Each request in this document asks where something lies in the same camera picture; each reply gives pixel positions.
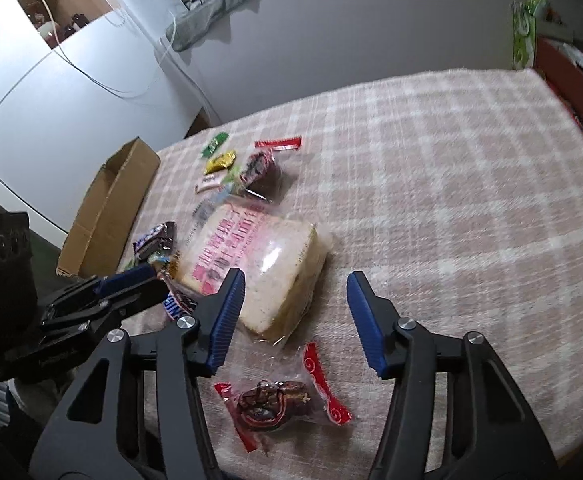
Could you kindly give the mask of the brown Snickers bar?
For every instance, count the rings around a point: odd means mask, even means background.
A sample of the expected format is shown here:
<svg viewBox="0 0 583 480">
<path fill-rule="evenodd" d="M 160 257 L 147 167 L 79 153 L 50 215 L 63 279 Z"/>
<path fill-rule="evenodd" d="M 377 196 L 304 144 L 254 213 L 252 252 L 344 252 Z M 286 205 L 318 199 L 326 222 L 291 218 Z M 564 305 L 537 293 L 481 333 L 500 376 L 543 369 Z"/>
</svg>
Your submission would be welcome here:
<svg viewBox="0 0 583 480">
<path fill-rule="evenodd" d="M 197 297 L 168 273 L 160 272 L 158 278 L 168 287 L 168 296 L 162 301 L 163 309 L 172 321 L 193 315 L 198 306 Z"/>
</svg>

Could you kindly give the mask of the red-ended dates snack packet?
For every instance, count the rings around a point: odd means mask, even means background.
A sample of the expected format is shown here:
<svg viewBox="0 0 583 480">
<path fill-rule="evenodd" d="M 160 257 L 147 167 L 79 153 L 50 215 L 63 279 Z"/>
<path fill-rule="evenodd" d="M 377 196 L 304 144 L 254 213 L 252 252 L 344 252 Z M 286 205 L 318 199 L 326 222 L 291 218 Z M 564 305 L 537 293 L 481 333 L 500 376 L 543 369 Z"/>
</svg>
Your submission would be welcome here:
<svg viewBox="0 0 583 480">
<path fill-rule="evenodd" d="M 217 382 L 213 388 L 248 453 L 270 451 L 273 434 L 300 422 L 341 428 L 354 419 L 331 390 L 314 341 L 302 344 L 292 358 L 282 361 L 272 378 Z"/>
</svg>

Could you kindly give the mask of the packaged sliced bread loaf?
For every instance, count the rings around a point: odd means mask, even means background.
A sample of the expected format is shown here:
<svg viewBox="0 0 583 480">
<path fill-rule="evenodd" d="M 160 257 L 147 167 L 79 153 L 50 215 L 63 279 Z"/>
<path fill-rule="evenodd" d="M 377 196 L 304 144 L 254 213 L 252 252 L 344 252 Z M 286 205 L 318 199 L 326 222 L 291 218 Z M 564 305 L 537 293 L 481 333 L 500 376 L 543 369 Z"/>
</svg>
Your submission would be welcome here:
<svg viewBox="0 0 583 480">
<path fill-rule="evenodd" d="M 239 322 L 253 337 L 281 346 L 310 307 L 329 248 L 331 237 L 315 222 L 228 200 L 197 222 L 176 279 L 209 296 L 230 269 L 240 269 L 246 291 Z"/>
</svg>

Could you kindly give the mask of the red-topped dark snack packet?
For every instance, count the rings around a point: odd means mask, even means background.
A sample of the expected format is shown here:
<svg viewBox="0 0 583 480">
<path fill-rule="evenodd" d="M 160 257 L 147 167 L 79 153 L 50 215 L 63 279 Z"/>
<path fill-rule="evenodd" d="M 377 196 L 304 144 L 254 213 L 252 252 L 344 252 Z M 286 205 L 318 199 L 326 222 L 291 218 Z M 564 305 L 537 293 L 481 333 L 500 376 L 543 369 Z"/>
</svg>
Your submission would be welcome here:
<svg viewBox="0 0 583 480">
<path fill-rule="evenodd" d="M 278 204 L 299 176 L 301 136 L 259 140 L 235 177 L 238 196 Z"/>
</svg>

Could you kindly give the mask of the brown cardboard box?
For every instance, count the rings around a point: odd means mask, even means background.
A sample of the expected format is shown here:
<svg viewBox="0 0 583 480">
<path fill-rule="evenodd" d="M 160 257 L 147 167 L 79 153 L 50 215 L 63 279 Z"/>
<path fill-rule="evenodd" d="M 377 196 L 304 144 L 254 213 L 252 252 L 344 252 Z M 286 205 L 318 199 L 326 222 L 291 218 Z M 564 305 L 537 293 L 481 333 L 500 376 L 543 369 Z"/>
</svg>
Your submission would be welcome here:
<svg viewBox="0 0 583 480">
<path fill-rule="evenodd" d="M 116 273 L 160 157 L 142 139 L 121 146 L 100 167 L 61 248 L 56 273 L 90 278 Z"/>
</svg>

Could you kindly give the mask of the blue-label Snickers bar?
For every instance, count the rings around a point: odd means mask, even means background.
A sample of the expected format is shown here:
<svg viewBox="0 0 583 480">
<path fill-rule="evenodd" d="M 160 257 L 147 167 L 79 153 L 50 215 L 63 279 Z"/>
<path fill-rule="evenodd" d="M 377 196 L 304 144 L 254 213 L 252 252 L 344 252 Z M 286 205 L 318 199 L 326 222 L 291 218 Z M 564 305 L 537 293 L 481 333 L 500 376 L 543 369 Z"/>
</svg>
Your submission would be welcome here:
<svg viewBox="0 0 583 480">
<path fill-rule="evenodd" d="M 133 243 L 134 256 L 138 261 L 147 260 L 156 252 L 169 254 L 173 248 L 176 225 L 174 221 L 159 223 Z"/>
</svg>

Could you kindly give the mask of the pink candy wrapper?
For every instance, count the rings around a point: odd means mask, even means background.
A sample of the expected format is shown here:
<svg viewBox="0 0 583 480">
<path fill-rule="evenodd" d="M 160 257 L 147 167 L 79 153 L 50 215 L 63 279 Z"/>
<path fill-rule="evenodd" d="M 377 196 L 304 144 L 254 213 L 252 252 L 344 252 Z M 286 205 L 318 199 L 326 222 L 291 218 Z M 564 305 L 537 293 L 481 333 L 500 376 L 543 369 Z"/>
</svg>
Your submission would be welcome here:
<svg viewBox="0 0 583 480">
<path fill-rule="evenodd" d="M 206 174 L 195 185 L 195 193 L 200 194 L 206 191 L 219 188 L 228 176 L 227 170 L 215 171 L 212 174 Z"/>
</svg>

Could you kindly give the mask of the green blue jelly cup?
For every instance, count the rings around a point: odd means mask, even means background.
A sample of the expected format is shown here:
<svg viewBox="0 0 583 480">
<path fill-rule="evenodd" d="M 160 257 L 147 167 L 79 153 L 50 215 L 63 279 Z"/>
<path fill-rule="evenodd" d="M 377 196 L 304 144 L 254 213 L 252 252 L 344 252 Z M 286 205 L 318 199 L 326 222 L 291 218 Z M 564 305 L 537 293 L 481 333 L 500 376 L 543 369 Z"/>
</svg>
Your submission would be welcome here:
<svg viewBox="0 0 583 480">
<path fill-rule="evenodd" d="M 230 196 L 242 197 L 245 188 L 241 179 L 241 169 L 239 167 L 232 168 L 223 179 L 218 195 L 220 195 L 221 200 L 226 200 Z"/>
</svg>

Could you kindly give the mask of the yellow candy wrapper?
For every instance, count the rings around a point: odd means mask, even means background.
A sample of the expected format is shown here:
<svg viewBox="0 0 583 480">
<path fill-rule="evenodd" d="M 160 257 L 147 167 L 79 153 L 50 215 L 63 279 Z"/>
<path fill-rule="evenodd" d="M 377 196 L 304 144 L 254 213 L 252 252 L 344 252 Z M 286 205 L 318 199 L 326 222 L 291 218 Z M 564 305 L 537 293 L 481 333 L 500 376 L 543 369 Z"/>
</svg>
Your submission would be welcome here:
<svg viewBox="0 0 583 480">
<path fill-rule="evenodd" d="M 236 162 L 236 158 L 237 153 L 235 150 L 211 157 L 206 162 L 206 167 L 204 167 L 204 175 L 207 176 L 208 174 L 214 174 L 214 172 L 232 168 Z"/>
</svg>

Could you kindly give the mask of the green candy wrapper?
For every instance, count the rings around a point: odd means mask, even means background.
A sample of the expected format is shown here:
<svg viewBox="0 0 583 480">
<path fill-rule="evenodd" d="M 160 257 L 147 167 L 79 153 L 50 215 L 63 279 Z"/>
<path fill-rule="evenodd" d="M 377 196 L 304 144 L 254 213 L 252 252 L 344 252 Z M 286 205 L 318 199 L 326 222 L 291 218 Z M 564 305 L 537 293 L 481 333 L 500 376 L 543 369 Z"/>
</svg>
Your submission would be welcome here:
<svg viewBox="0 0 583 480">
<path fill-rule="evenodd" d="M 226 142 L 227 139 L 228 139 L 227 132 L 221 131 L 221 132 L 217 133 L 209 141 L 209 143 L 206 144 L 206 147 L 201 152 L 201 156 L 204 159 L 211 158 L 218 151 L 218 149 L 221 148 L 221 146 Z"/>
</svg>

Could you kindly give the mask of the pink plaid tablecloth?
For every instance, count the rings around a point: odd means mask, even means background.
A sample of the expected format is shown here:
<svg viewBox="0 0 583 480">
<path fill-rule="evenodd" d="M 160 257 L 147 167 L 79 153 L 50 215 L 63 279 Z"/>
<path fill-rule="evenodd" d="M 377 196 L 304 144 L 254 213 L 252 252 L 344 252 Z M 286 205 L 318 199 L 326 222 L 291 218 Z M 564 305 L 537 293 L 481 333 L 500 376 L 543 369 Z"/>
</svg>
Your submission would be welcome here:
<svg viewBox="0 0 583 480">
<path fill-rule="evenodd" d="M 348 428 L 301 424 L 270 452 L 242 446 L 200 385 L 218 463 L 246 479 L 362 479 L 392 385 L 369 368 L 346 300 L 363 271 L 432 332 L 477 330 L 552 445 L 583 445 L 583 134 L 532 70 L 447 70 L 357 84 L 225 125 L 247 154 L 300 136 L 285 208 L 334 245 L 295 343 L 319 347 Z"/>
</svg>

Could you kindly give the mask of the grey cloth on sill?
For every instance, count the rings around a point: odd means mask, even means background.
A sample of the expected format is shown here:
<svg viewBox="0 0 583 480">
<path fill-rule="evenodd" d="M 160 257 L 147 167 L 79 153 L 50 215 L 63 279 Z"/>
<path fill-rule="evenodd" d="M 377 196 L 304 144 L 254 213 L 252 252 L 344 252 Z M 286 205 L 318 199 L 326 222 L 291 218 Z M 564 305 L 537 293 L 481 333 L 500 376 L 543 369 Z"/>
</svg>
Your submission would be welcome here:
<svg viewBox="0 0 583 480">
<path fill-rule="evenodd" d="M 195 9 L 174 15 L 165 37 L 176 52 L 182 52 L 200 40 L 211 26 L 247 0 L 203 0 Z"/>
</svg>

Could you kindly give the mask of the red box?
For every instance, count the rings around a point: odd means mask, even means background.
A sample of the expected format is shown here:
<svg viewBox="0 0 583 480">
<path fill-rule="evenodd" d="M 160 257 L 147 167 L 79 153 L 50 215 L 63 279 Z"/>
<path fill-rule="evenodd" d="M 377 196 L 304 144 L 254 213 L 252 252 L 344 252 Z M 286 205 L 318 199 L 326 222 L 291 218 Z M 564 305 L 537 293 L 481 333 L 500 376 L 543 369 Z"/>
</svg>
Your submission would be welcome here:
<svg viewBox="0 0 583 480">
<path fill-rule="evenodd" d="M 583 68 L 559 50 L 555 41 L 545 38 L 538 40 L 534 67 L 583 125 Z"/>
</svg>

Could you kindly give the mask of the green tissue pack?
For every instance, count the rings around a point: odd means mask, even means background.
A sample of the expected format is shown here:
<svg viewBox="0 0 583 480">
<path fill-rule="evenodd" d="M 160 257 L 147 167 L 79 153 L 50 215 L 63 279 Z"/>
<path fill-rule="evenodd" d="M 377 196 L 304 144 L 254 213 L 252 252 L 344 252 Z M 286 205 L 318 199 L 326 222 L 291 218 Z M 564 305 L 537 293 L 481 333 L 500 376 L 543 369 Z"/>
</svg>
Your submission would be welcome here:
<svg viewBox="0 0 583 480">
<path fill-rule="evenodd" d="M 538 42 L 538 24 L 546 19 L 547 0 L 513 1 L 513 55 L 514 70 L 524 70 L 534 64 Z"/>
</svg>

